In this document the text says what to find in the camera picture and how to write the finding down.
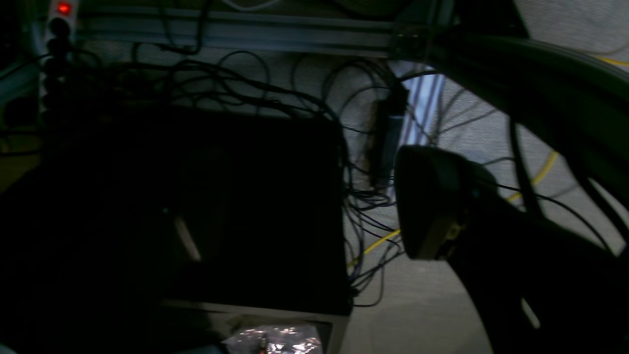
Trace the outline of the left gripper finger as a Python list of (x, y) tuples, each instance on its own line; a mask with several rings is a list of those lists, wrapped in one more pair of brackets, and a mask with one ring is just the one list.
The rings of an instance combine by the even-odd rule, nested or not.
[(483, 165), (435, 147), (400, 148), (395, 195), (400, 235), (409, 259), (449, 257), (469, 224), (482, 189), (496, 191), (495, 176)]

